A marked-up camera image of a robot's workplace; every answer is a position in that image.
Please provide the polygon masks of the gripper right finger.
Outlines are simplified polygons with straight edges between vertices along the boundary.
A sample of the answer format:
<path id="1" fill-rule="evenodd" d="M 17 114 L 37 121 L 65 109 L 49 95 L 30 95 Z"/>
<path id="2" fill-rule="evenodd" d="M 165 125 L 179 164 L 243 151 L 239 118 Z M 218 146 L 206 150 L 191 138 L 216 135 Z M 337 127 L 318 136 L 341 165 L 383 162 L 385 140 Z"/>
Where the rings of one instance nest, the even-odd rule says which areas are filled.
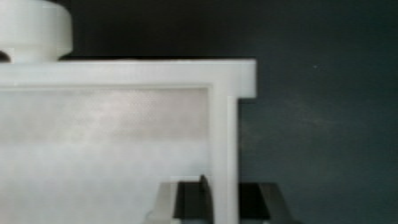
<path id="1" fill-rule="evenodd" d="M 239 184 L 239 224 L 302 224 L 275 183 Z"/>

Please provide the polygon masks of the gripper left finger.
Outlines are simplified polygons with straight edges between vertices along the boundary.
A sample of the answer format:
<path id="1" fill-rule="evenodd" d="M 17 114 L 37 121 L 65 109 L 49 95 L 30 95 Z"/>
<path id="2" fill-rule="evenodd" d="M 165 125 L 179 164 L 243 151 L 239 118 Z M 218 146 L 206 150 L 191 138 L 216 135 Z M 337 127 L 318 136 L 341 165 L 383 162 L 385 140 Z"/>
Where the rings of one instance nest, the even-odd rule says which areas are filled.
<path id="1" fill-rule="evenodd" d="M 215 224 L 213 195 L 204 175 L 197 181 L 179 181 L 172 217 L 199 224 Z"/>

